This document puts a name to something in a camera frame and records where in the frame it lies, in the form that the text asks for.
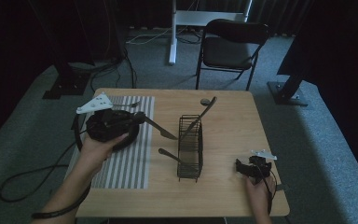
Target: black chair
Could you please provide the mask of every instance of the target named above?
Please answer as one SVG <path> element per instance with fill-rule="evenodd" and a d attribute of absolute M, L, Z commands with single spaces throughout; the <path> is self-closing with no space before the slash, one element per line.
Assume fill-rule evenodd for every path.
<path fill-rule="evenodd" d="M 249 90 L 257 63 L 258 51 L 269 38 L 266 24 L 217 19 L 208 22 L 202 34 L 197 84 L 200 84 L 200 70 L 215 70 L 240 73 L 251 69 L 246 90 Z"/>

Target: gray carpet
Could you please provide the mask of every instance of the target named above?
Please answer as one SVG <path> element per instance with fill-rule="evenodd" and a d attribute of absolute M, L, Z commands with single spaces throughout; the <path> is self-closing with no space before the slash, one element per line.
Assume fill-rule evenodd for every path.
<path fill-rule="evenodd" d="M 137 31 L 151 33 L 161 31 Z M 191 36 L 183 38 L 196 40 Z M 315 86 L 303 82 L 300 90 L 308 107 L 275 105 L 268 81 L 284 82 L 276 76 L 282 58 L 292 42 L 287 37 L 272 37 L 262 48 L 250 92 L 255 97 L 268 142 L 276 161 L 291 207 L 291 223 L 358 223 L 358 164 L 351 154 L 334 119 Z M 178 43 L 176 65 L 168 65 L 169 40 L 155 39 L 142 45 L 127 45 L 137 74 L 137 88 L 194 89 L 199 45 Z M 89 67 L 84 64 L 76 66 Z M 238 81 L 235 74 L 222 76 L 206 72 L 201 76 L 203 90 L 244 90 L 248 73 Z M 60 100 L 42 100 L 57 73 L 50 67 L 30 87 L 15 111 L 0 130 L 0 185 L 11 175 L 54 163 L 74 141 L 71 131 L 76 108 L 87 102 L 90 87 L 83 96 L 63 96 Z M 93 88 L 130 88 L 129 64 L 93 80 Z M 72 149 L 62 159 L 68 163 Z M 29 192 L 47 172 L 27 175 L 11 181 L 7 197 Z M 27 223 L 30 214 L 40 209 L 62 182 L 65 169 L 57 169 L 35 194 L 19 203 L 0 201 L 0 223 Z M 103 218 L 80 218 L 78 223 L 100 223 Z M 208 219 L 198 223 L 208 223 Z M 288 223 L 283 217 L 274 223 Z M 254 223 L 251 218 L 228 217 L 227 223 Z"/>

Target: wrist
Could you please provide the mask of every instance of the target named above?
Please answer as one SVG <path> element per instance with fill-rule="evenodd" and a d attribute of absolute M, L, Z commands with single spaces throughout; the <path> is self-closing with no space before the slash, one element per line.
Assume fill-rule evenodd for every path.
<path fill-rule="evenodd" d="M 269 217 L 269 212 L 266 210 L 262 211 L 254 211 L 255 221 L 257 224 L 269 224 L 271 222 L 271 218 Z"/>
<path fill-rule="evenodd" d="M 82 190 L 89 186 L 93 177 L 94 174 L 92 172 L 75 166 L 71 173 L 66 177 L 64 183 L 71 185 L 71 188 Z"/>
<path fill-rule="evenodd" d="M 93 158 L 81 155 L 71 171 L 73 178 L 90 182 L 102 168 L 102 163 L 95 162 Z"/>

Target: black and white striped mat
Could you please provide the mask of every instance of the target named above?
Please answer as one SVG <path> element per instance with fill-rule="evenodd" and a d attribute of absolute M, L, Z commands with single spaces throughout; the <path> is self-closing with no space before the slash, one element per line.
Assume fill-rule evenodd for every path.
<path fill-rule="evenodd" d="M 140 101 L 136 107 L 114 106 L 113 109 L 131 113 L 142 111 L 153 119 L 155 98 L 153 96 L 108 96 L 113 105 L 128 105 Z M 116 151 L 103 163 L 103 168 L 92 180 L 96 189 L 147 189 L 150 148 L 153 127 L 147 123 L 140 125 L 137 139 L 129 146 Z M 67 174 L 72 170 L 79 152 L 75 148 Z"/>

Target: table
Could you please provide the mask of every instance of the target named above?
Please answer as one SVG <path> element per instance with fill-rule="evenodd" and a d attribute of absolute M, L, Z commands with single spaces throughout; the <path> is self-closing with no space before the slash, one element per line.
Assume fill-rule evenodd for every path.
<path fill-rule="evenodd" d="M 176 0 L 172 0 L 172 37 L 170 48 L 169 64 L 174 65 L 176 62 L 176 26 L 191 25 L 205 26 L 209 21 L 214 19 L 227 19 L 231 21 L 247 21 L 252 1 L 247 1 L 243 13 L 234 12 L 212 12 L 212 11 L 186 11 L 176 10 Z"/>
<path fill-rule="evenodd" d="M 202 118 L 203 168 L 200 178 L 178 180 L 177 162 L 160 155 L 165 148 L 177 155 L 177 141 L 153 129 L 147 189 L 91 189 L 78 217 L 248 217 L 244 181 L 235 172 L 236 159 L 247 161 L 251 150 L 269 151 L 253 96 L 248 91 L 98 89 L 107 95 L 154 96 L 154 121 L 178 135 L 179 118 L 200 114 L 200 99 L 217 101 Z M 278 184 L 281 183 L 272 163 Z M 283 191 L 276 193 L 272 216 L 286 216 L 289 205 Z"/>

